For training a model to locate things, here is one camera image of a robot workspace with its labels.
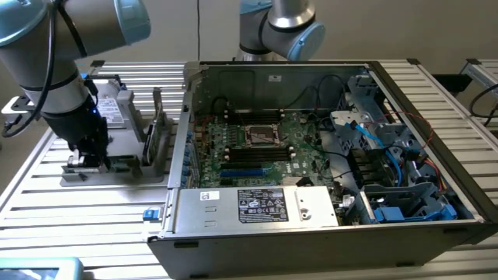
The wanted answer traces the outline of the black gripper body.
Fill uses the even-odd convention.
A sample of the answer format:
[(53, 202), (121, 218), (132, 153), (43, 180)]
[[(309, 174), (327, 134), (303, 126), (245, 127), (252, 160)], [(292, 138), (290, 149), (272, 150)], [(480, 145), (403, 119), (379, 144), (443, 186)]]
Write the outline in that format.
[(52, 131), (68, 143), (70, 151), (84, 157), (84, 167), (110, 167), (106, 121), (96, 108), (77, 108), (64, 114), (41, 113)]

